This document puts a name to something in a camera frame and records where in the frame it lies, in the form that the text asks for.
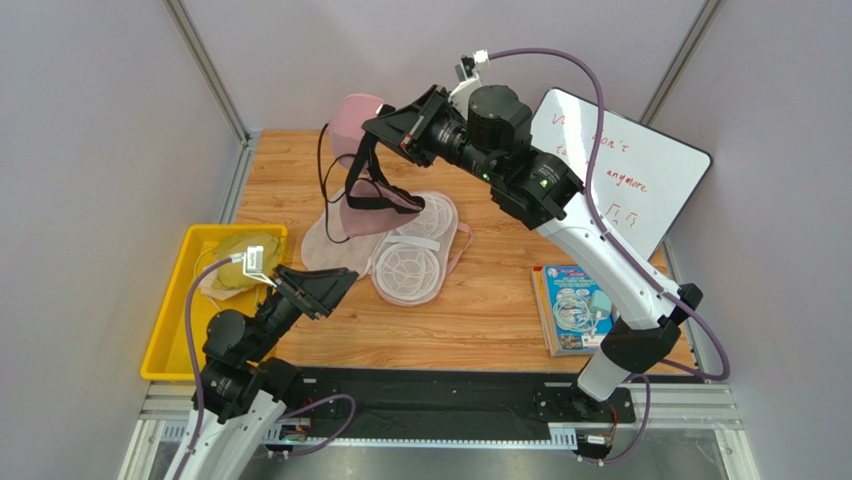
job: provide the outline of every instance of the whiteboard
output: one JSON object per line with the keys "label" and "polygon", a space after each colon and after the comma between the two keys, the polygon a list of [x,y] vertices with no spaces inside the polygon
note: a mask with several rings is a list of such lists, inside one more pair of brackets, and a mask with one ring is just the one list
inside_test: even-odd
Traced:
{"label": "whiteboard", "polygon": [[712,159],[611,112],[606,112],[603,135],[596,139],[597,114],[595,104],[551,89],[533,118],[532,145],[562,158],[585,179],[592,142],[601,142],[592,178],[595,204],[640,255],[650,258]]}

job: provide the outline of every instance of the mesh laundry bag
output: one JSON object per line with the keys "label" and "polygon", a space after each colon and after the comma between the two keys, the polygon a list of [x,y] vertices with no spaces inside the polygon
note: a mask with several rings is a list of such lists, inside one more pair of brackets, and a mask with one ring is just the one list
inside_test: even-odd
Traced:
{"label": "mesh laundry bag", "polygon": [[[305,266],[310,269],[346,266],[361,277],[370,274],[379,295],[395,305],[415,306],[434,299],[474,236],[470,226],[459,221],[458,211],[449,197],[438,192],[417,195],[424,199],[425,207],[416,219],[385,234],[354,237],[344,244],[323,240],[325,220],[320,218],[302,242]],[[343,232],[336,210],[329,209],[328,233],[332,236]],[[450,259],[457,231],[467,233],[469,238]]]}
{"label": "mesh laundry bag", "polygon": [[339,162],[344,167],[352,166],[352,158],[358,152],[358,145],[364,136],[361,125],[375,118],[383,103],[381,98],[366,93],[349,95],[340,102],[334,116],[328,121],[331,153],[334,158],[340,158]]}

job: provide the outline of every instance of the white wall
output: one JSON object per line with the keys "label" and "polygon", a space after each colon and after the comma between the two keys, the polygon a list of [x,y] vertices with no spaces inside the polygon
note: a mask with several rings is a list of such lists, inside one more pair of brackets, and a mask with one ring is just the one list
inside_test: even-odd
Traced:
{"label": "white wall", "polygon": [[160,1],[0,2],[0,476],[115,478],[236,151]]}
{"label": "white wall", "polygon": [[[458,84],[462,54],[561,48],[601,77],[607,107],[639,118],[701,0],[185,0],[243,120],[252,130],[318,128],[350,93],[397,106],[434,83]],[[576,67],[506,59],[487,83],[538,105],[559,85],[593,98]]]}
{"label": "white wall", "polygon": [[715,156],[670,235],[764,479],[849,478],[852,3],[727,2],[655,126]]}

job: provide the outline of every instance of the book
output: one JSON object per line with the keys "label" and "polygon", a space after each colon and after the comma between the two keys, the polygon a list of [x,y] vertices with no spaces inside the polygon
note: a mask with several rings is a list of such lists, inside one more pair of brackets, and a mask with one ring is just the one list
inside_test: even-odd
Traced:
{"label": "book", "polygon": [[533,291],[545,347],[551,356],[591,354],[612,329],[613,314],[597,318],[592,295],[601,288],[576,265],[543,265],[532,269]]}

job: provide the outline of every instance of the wooden tabletop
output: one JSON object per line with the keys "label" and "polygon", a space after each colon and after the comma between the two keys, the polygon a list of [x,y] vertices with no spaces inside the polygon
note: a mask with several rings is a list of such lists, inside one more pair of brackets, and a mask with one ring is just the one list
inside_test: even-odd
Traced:
{"label": "wooden tabletop", "polygon": [[[304,268],[302,239],[323,209],[317,136],[316,131],[263,132],[237,215],[237,223],[286,225],[287,263],[297,269]],[[331,158],[327,140],[324,166]],[[379,297],[369,279],[360,280],[330,318],[297,322],[279,342],[276,356],[303,366],[579,371],[587,356],[552,358],[545,349],[530,280],[534,265],[571,260],[501,212],[484,182],[443,161],[424,169],[384,148],[377,151],[392,184],[452,198],[476,240],[435,300],[395,306]],[[342,187],[344,174],[335,167],[330,191]],[[456,236],[451,257],[466,241],[464,234]],[[667,272],[659,252],[652,263]],[[669,358],[693,364],[686,335]],[[678,373],[664,365],[651,371]]]}

